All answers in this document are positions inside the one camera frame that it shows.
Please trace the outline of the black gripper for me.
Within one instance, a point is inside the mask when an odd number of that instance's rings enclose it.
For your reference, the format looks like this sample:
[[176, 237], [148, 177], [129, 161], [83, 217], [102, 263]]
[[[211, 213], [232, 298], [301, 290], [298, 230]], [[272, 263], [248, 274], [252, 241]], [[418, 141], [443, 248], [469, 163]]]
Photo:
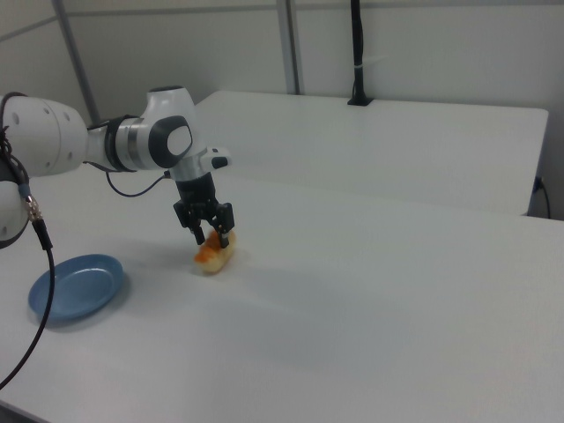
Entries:
[[215, 184], [211, 173], [197, 177], [190, 181], [176, 181], [180, 201], [173, 205], [177, 218], [183, 228], [189, 229], [194, 235], [197, 245], [205, 242], [204, 231], [201, 226], [202, 217], [193, 204], [215, 204], [211, 226], [219, 237], [219, 245], [226, 249], [229, 244], [229, 234], [234, 229], [234, 211], [231, 203], [218, 203]]

